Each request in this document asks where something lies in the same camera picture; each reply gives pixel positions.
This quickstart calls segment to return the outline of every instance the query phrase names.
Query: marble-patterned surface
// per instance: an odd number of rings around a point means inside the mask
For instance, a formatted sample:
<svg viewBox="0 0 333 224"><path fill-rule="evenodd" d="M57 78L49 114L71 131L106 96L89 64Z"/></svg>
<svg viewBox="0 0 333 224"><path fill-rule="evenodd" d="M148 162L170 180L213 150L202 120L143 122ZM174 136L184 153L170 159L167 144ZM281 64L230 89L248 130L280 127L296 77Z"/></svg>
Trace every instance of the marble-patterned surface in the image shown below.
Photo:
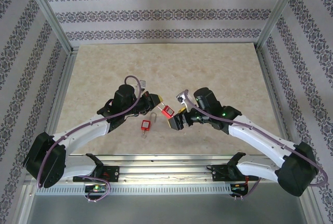
<svg viewBox="0 0 333 224"><path fill-rule="evenodd" d="M62 108L57 132L93 116L124 78L146 80L147 90L159 94L178 111L175 96L184 89L209 87L222 105L231 105L255 123L279 135L253 44L133 44L82 45L79 49ZM259 152L245 142L210 125L181 131L158 117L147 138L141 138L143 119L130 117L113 132L99 137L76 153L95 154L248 154Z"/></svg>

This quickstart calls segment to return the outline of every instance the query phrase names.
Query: purple cable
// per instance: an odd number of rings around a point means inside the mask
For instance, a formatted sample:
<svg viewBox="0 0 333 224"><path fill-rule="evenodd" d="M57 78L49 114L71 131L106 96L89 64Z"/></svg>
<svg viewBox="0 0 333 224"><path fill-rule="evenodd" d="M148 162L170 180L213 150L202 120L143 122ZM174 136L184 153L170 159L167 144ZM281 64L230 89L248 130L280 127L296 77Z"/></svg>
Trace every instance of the purple cable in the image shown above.
<svg viewBox="0 0 333 224"><path fill-rule="evenodd" d="M88 201L98 202L98 201L102 200L104 197L106 197L106 196L110 193L110 191L111 191L111 185L110 185L110 183L109 183L107 180L104 180L104 179L101 179L101 178L92 177L92 176L79 176L79 177L86 178L86 179L90 179L90 180L98 180L98 181L102 181L102 182L104 182L104 183L106 184L107 191L105 192L105 194L101 195L101 197L98 198L98 199L91 200L91 199L89 198L90 193L88 193L88 195L87 195L87 199L88 199Z"/></svg>
<svg viewBox="0 0 333 224"><path fill-rule="evenodd" d="M270 141L272 141L273 143L279 145L280 147L282 147L283 149L286 149L288 150L289 152L291 153L294 153L295 155L299 156L300 158L304 159L305 161L307 161L308 163L310 163L312 166L316 167L321 173L322 175L324 176L324 180L322 182L319 182L317 184L310 184L309 186L310 187L322 187L323 185L325 185L328 181L328 176L327 176L327 173L320 167L318 166L315 162L311 161L309 158L305 157L304 155L302 155L301 153L289 148L288 146L285 146L283 143L279 142L278 140L274 139L273 137L271 137L270 135L266 134L265 132L263 132L262 130L252 126L252 125L249 125L249 124L246 124L246 123L242 123L242 122L239 122L239 121L234 121L234 120L229 120L229 119L225 119L225 118L221 118L221 117L217 117L217 116L213 116L209 113L207 113L206 111L203 111L202 109L200 109L199 107L197 107L194 103L192 103L190 101L190 99L188 98L188 90L185 90L184 91L184 96L185 98L188 100L189 104L194 108L196 109L197 111L201 112L202 114L212 118L212 119L215 119L215 120L219 120L219 121L222 121L222 122L226 122L226 123L233 123L233 124L238 124L238 125L241 125L245 128L250 128L250 129L253 129L254 131L256 131L257 133L259 133L260 135L264 136L265 138L269 139Z"/></svg>
<svg viewBox="0 0 333 224"><path fill-rule="evenodd" d="M140 84L140 81L137 79L137 77L135 77L135 76L133 76L133 75L129 75L129 76L127 76L127 77L125 78L125 81L124 81L125 84L127 84L126 81L127 81L127 79L130 78L130 77L132 77L132 78L134 78L134 79L136 80L137 85L138 85L138 87L139 87L139 95L138 95L136 101L134 102L134 104L133 104L131 107L129 107L127 110L123 111L123 112L117 113L117 114L112 115L112 116L103 117L103 118L100 118L100 119L98 119L98 120L94 120L94 121L92 121L91 123L85 123L85 124L82 124L82 125L80 125L79 127L77 127L77 128L75 128L75 129L71 130L70 132L66 133L65 136L60 137L60 138L59 138L59 139L58 139L58 140L57 140L57 141L51 146L51 148L49 148L49 150L46 152L46 155L44 156L44 159L43 159L42 164L41 164L41 166L40 166L40 170L38 171L38 175L37 175L37 188L38 188L38 189L40 189L40 188L42 187L40 181L41 181L42 172L43 172L43 170L44 170L44 167L45 167L46 161L47 161L48 157L50 156L51 151L54 149L54 147L55 147L57 144L59 144L61 141L65 140L65 139L68 138L70 135L72 135L72 134L75 133L76 131L78 131L78 130L80 130L80 129L86 127L86 126L90 126L90 125L93 125L93 124L96 124L96 123L102 122L102 121L104 121L104 120L107 120L107 119L111 119L111 118L114 118L114 117L117 117L117 116L121 116L121 115L127 113L128 111L132 110L132 109L137 105L137 103L139 102L140 97L141 97L141 84Z"/></svg>

